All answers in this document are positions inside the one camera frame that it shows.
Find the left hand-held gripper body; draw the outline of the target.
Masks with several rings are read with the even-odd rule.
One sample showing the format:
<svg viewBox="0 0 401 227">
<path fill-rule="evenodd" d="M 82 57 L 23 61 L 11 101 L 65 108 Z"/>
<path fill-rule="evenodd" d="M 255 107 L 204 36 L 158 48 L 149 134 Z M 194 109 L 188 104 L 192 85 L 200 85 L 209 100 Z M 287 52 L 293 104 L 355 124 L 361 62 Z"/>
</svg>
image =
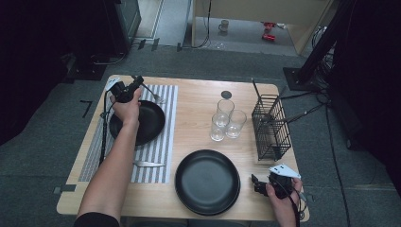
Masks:
<svg viewBox="0 0 401 227">
<path fill-rule="evenodd" d="M 105 87 L 107 92 L 111 92 L 116 102 L 127 103 L 133 99 L 133 89 L 129 89 L 120 78 L 110 79 Z"/>
</svg>

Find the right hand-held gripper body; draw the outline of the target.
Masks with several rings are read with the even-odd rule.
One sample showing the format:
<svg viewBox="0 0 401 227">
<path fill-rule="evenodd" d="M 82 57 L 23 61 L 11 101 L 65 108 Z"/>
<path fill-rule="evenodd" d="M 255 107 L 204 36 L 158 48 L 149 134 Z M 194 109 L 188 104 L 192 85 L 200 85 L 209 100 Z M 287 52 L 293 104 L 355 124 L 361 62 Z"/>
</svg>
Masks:
<svg viewBox="0 0 401 227">
<path fill-rule="evenodd" d="M 269 171 L 270 184 L 273 186 L 275 195 L 279 199 L 283 199 L 291 195 L 293 191 L 293 179 L 302 179 L 299 173 L 284 164 L 271 166 Z"/>
</svg>

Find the metal fork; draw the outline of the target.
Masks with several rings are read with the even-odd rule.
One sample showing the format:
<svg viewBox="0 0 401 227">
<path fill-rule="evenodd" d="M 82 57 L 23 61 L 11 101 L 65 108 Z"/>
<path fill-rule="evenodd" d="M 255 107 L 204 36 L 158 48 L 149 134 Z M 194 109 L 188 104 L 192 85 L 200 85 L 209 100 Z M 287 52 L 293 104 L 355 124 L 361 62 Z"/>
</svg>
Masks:
<svg viewBox="0 0 401 227">
<path fill-rule="evenodd" d="M 144 79 L 141 76 L 132 76 L 133 81 L 144 87 L 148 92 L 151 93 L 154 101 L 156 104 L 164 104 L 166 101 L 160 97 L 159 95 L 155 94 L 152 90 L 150 90 L 147 85 L 144 83 Z"/>
</svg>

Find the black wire cutlery basket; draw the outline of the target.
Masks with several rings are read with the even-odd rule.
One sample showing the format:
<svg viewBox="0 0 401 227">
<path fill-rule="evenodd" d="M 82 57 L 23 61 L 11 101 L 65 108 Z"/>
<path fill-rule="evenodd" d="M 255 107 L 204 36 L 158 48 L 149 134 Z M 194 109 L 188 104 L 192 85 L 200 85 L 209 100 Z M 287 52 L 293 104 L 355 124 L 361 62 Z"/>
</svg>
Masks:
<svg viewBox="0 0 401 227">
<path fill-rule="evenodd" d="M 252 112 L 257 159 L 280 160 L 291 148 L 288 123 L 278 95 L 262 95 Z"/>
</svg>

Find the metal utensil handle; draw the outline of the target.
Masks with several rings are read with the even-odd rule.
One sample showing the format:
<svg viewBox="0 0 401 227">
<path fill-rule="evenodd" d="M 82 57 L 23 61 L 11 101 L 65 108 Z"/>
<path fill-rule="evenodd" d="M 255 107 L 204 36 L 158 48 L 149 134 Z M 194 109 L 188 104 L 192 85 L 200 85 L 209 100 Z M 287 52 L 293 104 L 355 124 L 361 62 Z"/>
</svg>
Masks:
<svg viewBox="0 0 401 227">
<path fill-rule="evenodd" d="M 161 167 L 165 166 L 165 164 L 161 163 L 152 163 L 147 161 L 133 161 L 133 164 L 138 167 Z"/>
</svg>

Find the person's left hand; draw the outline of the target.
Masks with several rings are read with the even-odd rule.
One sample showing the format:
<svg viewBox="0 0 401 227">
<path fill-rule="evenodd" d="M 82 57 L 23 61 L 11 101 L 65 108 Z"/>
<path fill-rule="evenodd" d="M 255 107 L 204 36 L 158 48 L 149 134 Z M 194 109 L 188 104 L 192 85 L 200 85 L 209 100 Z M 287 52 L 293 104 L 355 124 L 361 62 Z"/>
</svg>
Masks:
<svg viewBox="0 0 401 227">
<path fill-rule="evenodd" d="M 132 100 L 127 103 L 120 103 L 116 101 L 115 96 L 110 96 L 110 101 L 113 104 L 113 109 L 117 117 L 122 121 L 124 126 L 139 127 L 139 108 L 141 102 L 139 98 L 142 95 L 140 88 L 136 89 L 133 93 Z"/>
</svg>

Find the person's right hand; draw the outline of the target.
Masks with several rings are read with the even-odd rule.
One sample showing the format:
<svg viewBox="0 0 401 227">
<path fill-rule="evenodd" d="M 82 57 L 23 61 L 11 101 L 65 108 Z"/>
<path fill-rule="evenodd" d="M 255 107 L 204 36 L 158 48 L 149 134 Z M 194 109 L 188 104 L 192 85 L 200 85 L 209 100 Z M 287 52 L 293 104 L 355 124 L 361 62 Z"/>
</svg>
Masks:
<svg viewBox="0 0 401 227">
<path fill-rule="evenodd" d="M 273 186 L 269 183 L 266 185 L 268 198 L 280 227 L 299 227 L 299 218 L 296 216 L 296 211 L 300 200 L 298 192 L 301 191 L 303 182 L 299 179 L 293 179 L 292 184 L 293 191 L 290 197 L 284 199 L 278 199 Z"/>
</svg>

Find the clear drinking glass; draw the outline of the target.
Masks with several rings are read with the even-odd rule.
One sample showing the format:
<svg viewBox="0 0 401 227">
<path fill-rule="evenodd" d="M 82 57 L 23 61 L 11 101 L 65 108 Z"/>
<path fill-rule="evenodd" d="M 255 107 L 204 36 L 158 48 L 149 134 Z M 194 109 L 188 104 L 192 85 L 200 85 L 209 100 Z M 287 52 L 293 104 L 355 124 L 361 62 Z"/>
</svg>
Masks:
<svg viewBox="0 0 401 227">
<path fill-rule="evenodd" d="M 226 135 L 229 138 L 237 138 L 247 121 L 247 115 L 240 110 L 233 110 L 229 124 L 227 125 Z"/>
<path fill-rule="evenodd" d="M 235 104 L 230 99 L 222 99 L 218 102 L 217 106 L 217 114 L 218 118 L 221 121 L 228 122 L 230 120 L 230 116 L 232 111 L 235 108 Z"/>
<path fill-rule="evenodd" d="M 215 113 L 212 116 L 210 137 L 214 141 L 222 141 L 225 137 L 226 127 L 229 124 L 229 116 L 226 113 Z"/>
</svg>

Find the dark cabinet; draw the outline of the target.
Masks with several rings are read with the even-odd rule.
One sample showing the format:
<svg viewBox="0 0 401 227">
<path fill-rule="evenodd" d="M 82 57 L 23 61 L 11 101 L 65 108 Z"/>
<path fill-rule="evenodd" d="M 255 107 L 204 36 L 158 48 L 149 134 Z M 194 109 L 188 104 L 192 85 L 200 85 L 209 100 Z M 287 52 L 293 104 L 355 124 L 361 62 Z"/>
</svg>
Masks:
<svg viewBox="0 0 401 227">
<path fill-rule="evenodd" d="M 116 54 L 127 54 L 141 23 L 138 0 L 103 0 L 113 49 Z"/>
</svg>

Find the grey white striped placemat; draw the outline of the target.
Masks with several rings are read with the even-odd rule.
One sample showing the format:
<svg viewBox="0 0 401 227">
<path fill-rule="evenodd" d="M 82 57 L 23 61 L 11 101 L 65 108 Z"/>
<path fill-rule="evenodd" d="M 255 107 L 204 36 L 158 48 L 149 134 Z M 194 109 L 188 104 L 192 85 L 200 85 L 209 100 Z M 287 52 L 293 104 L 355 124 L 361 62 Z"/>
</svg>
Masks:
<svg viewBox="0 0 401 227">
<path fill-rule="evenodd" d="M 161 131 L 153 139 L 135 149 L 134 160 L 162 164 L 162 166 L 134 166 L 131 181 L 133 183 L 168 183 L 179 87 L 177 85 L 150 85 L 149 88 L 165 101 L 162 104 L 158 104 L 158 107 L 163 111 L 166 121 L 162 125 Z M 89 136 L 90 144 L 86 149 L 85 160 L 78 177 L 80 182 L 89 182 L 99 165 L 103 139 L 102 113 L 103 100 L 100 100 L 100 113 L 95 114 L 95 117 L 97 117 L 95 131 Z"/>
</svg>

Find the silver table knife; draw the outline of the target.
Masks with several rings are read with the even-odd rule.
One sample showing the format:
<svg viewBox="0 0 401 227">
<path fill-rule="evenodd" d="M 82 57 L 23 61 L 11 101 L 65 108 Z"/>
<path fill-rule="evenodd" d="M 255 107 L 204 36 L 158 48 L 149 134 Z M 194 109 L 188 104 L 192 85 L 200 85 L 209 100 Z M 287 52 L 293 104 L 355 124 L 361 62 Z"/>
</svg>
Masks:
<svg viewBox="0 0 401 227">
<path fill-rule="evenodd" d="M 276 124 L 276 123 L 280 123 L 280 122 L 290 123 L 290 122 L 300 119 L 301 117 L 304 117 L 308 114 L 311 114 L 311 113 L 319 110 L 321 108 L 321 106 L 322 106 L 322 104 L 319 104 L 307 111 L 304 111 L 303 113 L 299 113 L 294 116 L 284 117 L 284 118 L 280 118 L 280 119 L 278 119 L 278 118 L 274 119 L 271 115 L 267 115 L 267 116 L 263 117 L 260 120 L 260 122 L 265 123 L 265 124 Z"/>
</svg>

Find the black curtain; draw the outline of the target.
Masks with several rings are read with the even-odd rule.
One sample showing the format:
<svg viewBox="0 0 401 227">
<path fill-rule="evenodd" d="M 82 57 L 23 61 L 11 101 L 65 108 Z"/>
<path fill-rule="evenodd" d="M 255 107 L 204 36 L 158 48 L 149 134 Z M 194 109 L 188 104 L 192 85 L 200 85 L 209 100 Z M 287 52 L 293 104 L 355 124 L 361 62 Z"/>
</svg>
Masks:
<svg viewBox="0 0 401 227">
<path fill-rule="evenodd" d="M 67 77 L 69 53 L 86 69 L 103 0 L 0 0 L 0 146 L 18 135 Z"/>
<path fill-rule="evenodd" d="M 351 0 L 339 25 L 331 84 L 361 123 L 355 139 L 401 194 L 401 0 Z"/>
</svg>

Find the person's black sleeve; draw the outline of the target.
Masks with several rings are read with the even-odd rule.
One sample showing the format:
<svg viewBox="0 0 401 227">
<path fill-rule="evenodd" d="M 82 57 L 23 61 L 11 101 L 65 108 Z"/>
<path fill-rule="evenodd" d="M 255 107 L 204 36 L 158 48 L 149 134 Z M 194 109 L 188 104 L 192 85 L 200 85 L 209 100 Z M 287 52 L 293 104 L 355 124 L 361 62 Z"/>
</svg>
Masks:
<svg viewBox="0 0 401 227">
<path fill-rule="evenodd" d="M 120 224 L 116 218 L 110 215 L 90 212 L 79 216 L 73 227 L 120 227 Z"/>
</svg>

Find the black metal stand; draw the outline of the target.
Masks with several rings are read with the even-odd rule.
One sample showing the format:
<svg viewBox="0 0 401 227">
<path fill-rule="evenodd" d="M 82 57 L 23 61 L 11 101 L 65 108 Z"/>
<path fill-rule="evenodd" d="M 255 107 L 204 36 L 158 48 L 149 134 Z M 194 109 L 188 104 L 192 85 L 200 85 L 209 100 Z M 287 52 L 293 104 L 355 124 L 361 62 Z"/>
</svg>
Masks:
<svg viewBox="0 0 401 227">
<path fill-rule="evenodd" d="M 291 91 L 319 91 L 317 72 L 324 56 L 341 35 L 347 33 L 352 9 L 357 0 L 340 0 L 340 5 L 327 30 L 313 48 L 301 68 L 284 67 L 288 88 Z"/>
</svg>

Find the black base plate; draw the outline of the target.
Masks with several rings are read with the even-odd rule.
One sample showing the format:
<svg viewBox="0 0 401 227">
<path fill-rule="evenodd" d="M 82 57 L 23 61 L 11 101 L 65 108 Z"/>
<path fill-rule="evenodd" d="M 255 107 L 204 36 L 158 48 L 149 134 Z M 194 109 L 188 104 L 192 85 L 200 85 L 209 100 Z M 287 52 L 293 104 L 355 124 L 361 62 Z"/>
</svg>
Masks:
<svg viewBox="0 0 401 227">
<path fill-rule="evenodd" d="M 63 59 L 67 68 L 66 82 L 74 82 L 75 80 L 101 80 L 103 78 L 106 65 L 89 63 L 81 65 L 78 59 L 72 53 L 65 55 Z"/>
</svg>

